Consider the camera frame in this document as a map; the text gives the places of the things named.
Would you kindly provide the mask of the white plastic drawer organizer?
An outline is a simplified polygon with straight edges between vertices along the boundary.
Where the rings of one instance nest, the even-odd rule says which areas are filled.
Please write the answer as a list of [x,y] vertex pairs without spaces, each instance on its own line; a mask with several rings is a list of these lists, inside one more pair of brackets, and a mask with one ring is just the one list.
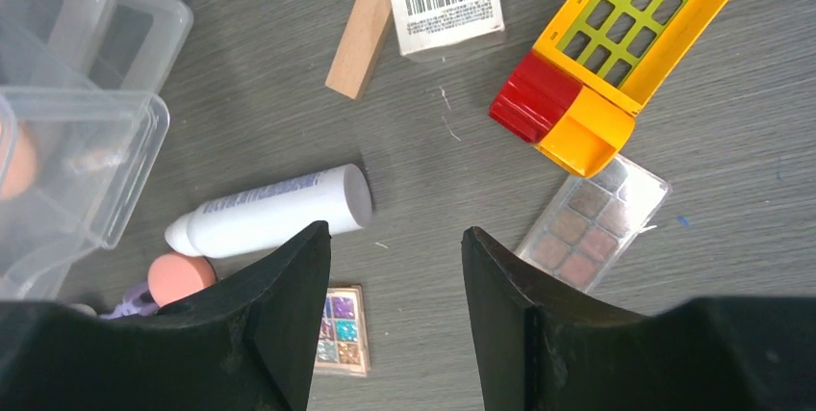
[[115,247],[168,131],[160,90],[191,30],[181,0],[1,0],[1,125],[26,121],[38,177],[1,199],[1,296],[55,297]]

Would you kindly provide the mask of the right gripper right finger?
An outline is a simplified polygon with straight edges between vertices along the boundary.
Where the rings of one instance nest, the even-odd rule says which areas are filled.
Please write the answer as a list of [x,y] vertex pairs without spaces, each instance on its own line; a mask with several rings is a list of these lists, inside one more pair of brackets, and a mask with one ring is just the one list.
[[462,264],[488,410],[811,410],[815,301],[703,296],[656,316],[535,269],[486,231]]

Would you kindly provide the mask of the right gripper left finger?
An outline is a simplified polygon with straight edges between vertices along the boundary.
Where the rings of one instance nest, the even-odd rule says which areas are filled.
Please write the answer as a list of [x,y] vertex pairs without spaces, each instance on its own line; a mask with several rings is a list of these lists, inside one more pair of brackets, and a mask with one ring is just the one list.
[[1,306],[5,410],[303,410],[331,263],[323,221],[155,315]]

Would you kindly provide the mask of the small pink powder puff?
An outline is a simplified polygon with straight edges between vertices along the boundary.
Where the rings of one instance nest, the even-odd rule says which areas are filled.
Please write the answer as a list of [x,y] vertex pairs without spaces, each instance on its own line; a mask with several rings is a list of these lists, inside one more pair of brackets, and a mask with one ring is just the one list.
[[13,148],[4,141],[7,130],[1,125],[1,167],[7,165],[1,182],[1,199],[10,200],[29,190],[38,177],[38,149],[30,124],[17,125]]

